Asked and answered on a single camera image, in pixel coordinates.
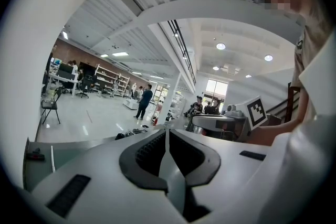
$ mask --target black and white pattern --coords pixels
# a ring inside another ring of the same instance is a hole
[[[263,104],[261,103],[261,99],[257,99],[251,104],[248,104],[247,110],[251,118],[252,127],[266,119],[266,114],[263,108]]]

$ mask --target round ceiling light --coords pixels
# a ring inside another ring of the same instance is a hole
[[[265,60],[266,61],[272,61],[273,60],[273,56],[271,55],[271,54],[267,54],[266,56],[265,56]]]
[[[219,49],[219,50],[224,50],[224,49],[225,49],[225,45],[224,45],[224,43],[218,43],[216,47],[217,47],[217,49]]]

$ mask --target white shelving unit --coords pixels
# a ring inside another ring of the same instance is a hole
[[[119,93],[115,93],[115,95],[124,96],[125,91],[126,91],[126,86],[130,78],[124,77],[121,74],[115,73],[111,70],[101,67],[100,65],[96,66],[96,75],[97,75],[97,80],[104,81],[105,83],[107,83],[105,88],[111,89],[111,90],[113,89],[113,86],[112,86],[113,81],[117,80],[117,78],[119,77],[120,78],[119,88],[118,88]]]

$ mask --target white column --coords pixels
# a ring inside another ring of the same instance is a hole
[[[166,121],[166,117],[168,115],[168,111],[172,103],[172,100],[175,96],[175,91],[177,89],[178,82],[180,81],[180,77],[181,73],[178,71],[172,78],[172,83],[170,84],[170,88],[167,93],[166,99],[164,100],[157,124],[163,124]]]

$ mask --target black metal railing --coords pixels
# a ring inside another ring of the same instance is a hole
[[[179,28],[179,25],[177,24],[176,20],[169,20],[168,24],[173,32],[173,36],[175,37],[177,44],[180,47],[183,59],[185,60],[185,63],[187,65],[187,69],[189,70],[190,76],[193,80],[194,85],[196,84],[196,79],[195,79],[195,74],[194,74],[194,70],[193,67],[191,65],[191,61],[190,61],[190,57],[187,51],[187,47],[185,45],[181,30]]]

